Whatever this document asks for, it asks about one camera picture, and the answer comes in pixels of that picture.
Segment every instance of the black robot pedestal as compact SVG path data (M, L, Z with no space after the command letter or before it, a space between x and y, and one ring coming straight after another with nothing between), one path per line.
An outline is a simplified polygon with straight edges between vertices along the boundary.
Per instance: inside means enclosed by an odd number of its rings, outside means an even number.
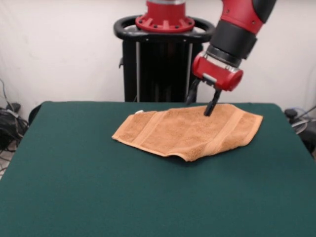
M212 24L194 18L202 33L149 33L135 26L136 16L118 20L116 36L123 40L124 95L126 102L185 102L194 81L194 58L209 42Z

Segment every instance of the silver metal ring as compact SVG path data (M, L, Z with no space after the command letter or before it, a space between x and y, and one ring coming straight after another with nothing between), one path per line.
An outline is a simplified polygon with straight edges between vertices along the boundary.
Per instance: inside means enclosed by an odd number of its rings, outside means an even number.
M147 0L147 1L157 3L157 4L164 4L164 5L180 5L186 2L185 0Z

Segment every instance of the metal pole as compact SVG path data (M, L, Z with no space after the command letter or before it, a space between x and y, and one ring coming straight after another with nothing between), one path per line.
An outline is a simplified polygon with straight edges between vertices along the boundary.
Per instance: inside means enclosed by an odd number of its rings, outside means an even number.
M136 42L137 102L140 102L140 42Z
M191 75L191 61L192 61L192 49L193 44L189 44L189 56L188 56L188 70L187 70L187 85L186 85L186 96L189 94L189 84L190 84L190 75Z

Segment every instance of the red cylindrical housing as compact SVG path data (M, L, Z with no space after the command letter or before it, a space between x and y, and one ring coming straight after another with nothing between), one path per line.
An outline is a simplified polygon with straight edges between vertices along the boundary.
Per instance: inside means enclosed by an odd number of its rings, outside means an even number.
M136 18L136 25L144 31L180 33L193 29L195 22L186 17L184 0L147 0L148 11Z

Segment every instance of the towel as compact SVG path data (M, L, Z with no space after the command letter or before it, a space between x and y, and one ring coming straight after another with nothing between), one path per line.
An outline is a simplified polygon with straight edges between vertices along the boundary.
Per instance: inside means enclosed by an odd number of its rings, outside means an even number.
M248 145L263 119L231 104L217 104L210 117L203 115L205 108L130 115L112 138L162 157L195 161Z

